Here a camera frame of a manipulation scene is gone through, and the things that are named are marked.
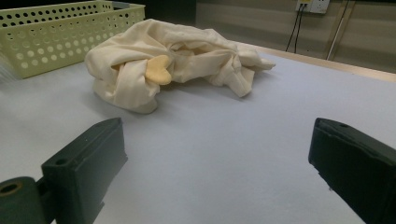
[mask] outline wall socket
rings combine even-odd
[[[325,14],[330,0],[298,0],[296,11],[300,9],[301,4],[306,4],[304,12]]]

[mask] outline cream fabric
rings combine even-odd
[[[163,21],[141,21],[90,50],[85,57],[94,91],[105,101],[139,113],[156,107],[160,85],[203,77],[242,97],[255,71],[274,63],[238,47],[216,31]]]

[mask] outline light green basket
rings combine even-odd
[[[144,7],[96,0],[0,10],[0,53],[21,78],[80,63],[90,49],[142,21]]]

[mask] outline white table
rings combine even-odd
[[[121,117],[129,161],[95,224],[363,223],[308,163],[316,118],[396,147],[396,84],[262,53],[276,67],[238,98],[203,80],[163,87],[139,115],[92,91],[78,63],[0,85],[0,181]]]

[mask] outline crumpled cloth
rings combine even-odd
[[[275,64],[212,29],[145,20],[91,49],[85,64],[93,90],[105,101],[138,113],[157,107],[160,85],[203,77],[242,97],[256,71]]]

